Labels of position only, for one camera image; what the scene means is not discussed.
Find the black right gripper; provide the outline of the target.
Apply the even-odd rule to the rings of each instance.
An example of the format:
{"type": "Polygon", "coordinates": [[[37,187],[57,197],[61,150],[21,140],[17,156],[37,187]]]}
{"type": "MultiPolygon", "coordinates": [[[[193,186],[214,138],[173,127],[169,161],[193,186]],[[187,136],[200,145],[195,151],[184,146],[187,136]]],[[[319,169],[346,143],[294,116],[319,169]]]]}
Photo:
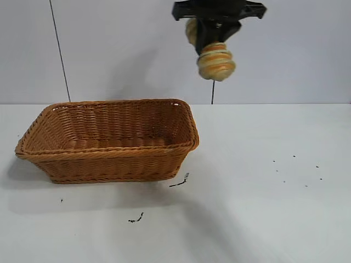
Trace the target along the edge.
{"type": "Polygon", "coordinates": [[[174,2],[172,16],[175,20],[196,21],[195,50],[198,55],[217,40],[226,42],[241,29],[241,20],[255,17],[262,19],[267,8],[253,1],[178,1],[174,2]]]}

